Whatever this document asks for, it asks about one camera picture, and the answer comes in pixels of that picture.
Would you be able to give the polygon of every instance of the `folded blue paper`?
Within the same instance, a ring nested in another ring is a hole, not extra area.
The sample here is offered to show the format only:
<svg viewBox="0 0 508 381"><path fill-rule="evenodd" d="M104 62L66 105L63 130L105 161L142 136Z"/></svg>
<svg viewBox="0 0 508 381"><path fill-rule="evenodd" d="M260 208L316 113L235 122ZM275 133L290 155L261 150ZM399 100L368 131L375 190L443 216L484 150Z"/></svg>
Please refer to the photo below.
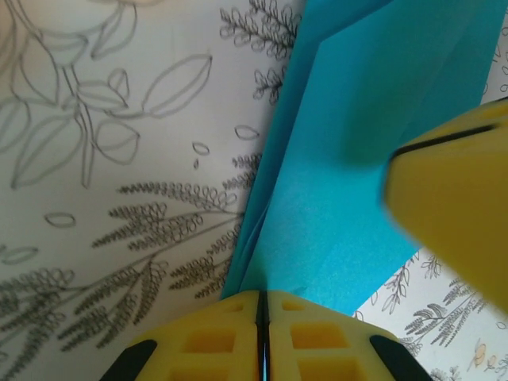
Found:
<svg viewBox="0 0 508 381"><path fill-rule="evenodd" d="M351 314L414 253L383 210L384 165L479 104L508 1L354 3L307 5L224 296Z"/></svg>

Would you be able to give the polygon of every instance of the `blue paper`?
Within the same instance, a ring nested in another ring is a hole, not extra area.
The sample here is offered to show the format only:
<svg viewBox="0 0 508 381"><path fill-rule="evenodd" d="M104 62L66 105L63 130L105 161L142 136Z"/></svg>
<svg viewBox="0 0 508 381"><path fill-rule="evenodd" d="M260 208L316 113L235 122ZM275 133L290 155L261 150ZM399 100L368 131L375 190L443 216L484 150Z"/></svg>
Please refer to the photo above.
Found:
<svg viewBox="0 0 508 381"><path fill-rule="evenodd" d="M301 102L287 72L225 294L280 289L351 314L414 253L380 202L385 163L479 104L506 3L394 0L320 44Z"/></svg>

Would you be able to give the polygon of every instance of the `yellow plastic object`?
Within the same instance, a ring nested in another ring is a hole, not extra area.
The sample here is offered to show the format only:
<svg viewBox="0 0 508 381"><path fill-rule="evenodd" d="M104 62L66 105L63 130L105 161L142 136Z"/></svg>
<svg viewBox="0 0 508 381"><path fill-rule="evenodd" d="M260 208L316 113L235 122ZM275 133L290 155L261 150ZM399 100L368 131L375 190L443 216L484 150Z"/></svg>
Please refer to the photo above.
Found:
<svg viewBox="0 0 508 381"><path fill-rule="evenodd" d="M394 219L508 312L508 101L482 105L400 148L385 201Z"/></svg>
<svg viewBox="0 0 508 381"><path fill-rule="evenodd" d="M246 291L138 337L102 380L430 380L396 340L291 294Z"/></svg>
<svg viewBox="0 0 508 381"><path fill-rule="evenodd" d="M257 381L257 299L244 292L138 337L131 345L157 347L136 381Z"/></svg>
<svg viewBox="0 0 508 381"><path fill-rule="evenodd" d="M269 292L271 381L393 380L369 342L391 333L284 292Z"/></svg>

